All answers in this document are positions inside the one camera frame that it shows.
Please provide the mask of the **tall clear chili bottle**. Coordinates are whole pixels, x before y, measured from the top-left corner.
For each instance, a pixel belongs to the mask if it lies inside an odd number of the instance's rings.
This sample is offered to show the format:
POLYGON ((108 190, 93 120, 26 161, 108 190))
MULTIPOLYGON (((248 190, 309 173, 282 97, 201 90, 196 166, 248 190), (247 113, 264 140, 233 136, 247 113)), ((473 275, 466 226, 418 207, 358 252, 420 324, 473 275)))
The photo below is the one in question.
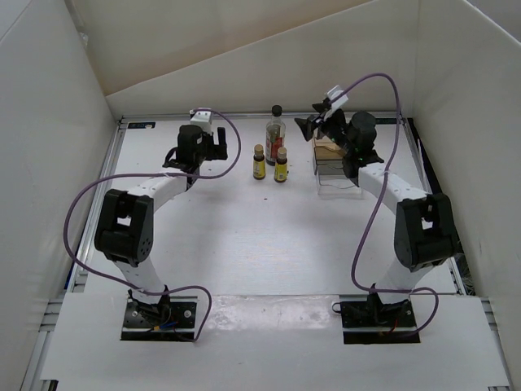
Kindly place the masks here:
POLYGON ((271 108, 271 119, 265 128, 265 159, 268 165, 275 166, 278 149, 284 146, 286 125, 282 120, 282 107, 271 108))

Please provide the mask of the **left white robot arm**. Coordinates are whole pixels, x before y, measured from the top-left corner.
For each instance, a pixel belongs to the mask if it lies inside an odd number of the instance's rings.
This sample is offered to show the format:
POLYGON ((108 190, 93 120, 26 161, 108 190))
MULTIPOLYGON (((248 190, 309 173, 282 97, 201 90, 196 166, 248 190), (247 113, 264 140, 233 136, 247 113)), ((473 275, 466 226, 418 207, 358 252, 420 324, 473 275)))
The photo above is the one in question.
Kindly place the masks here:
POLYGON ((151 261, 155 212, 193 186, 205 161, 227 158, 223 127, 214 136, 199 125, 183 125, 159 176, 128 190, 111 189, 104 196, 94 246, 132 286, 131 298, 143 305, 142 316, 153 326, 167 323, 171 314, 164 294, 167 285, 151 261))

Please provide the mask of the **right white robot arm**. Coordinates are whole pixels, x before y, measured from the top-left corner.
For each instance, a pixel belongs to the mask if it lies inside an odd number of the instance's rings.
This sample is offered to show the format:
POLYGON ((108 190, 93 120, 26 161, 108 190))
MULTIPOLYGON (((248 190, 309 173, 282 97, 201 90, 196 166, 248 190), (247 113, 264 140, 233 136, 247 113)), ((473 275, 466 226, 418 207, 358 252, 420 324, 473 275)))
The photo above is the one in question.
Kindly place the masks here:
POLYGON ((326 105, 314 105, 317 115, 296 119, 304 139, 325 135, 343 153, 343 171, 355 186, 375 196, 396 218, 395 258, 381 280, 368 289, 366 317, 374 325, 391 320, 395 306, 410 293, 429 271, 453 257, 458 247, 457 230, 449 197, 413 187, 390 172, 388 163, 374 149, 376 119, 368 112, 346 118, 342 109, 328 112, 326 105))

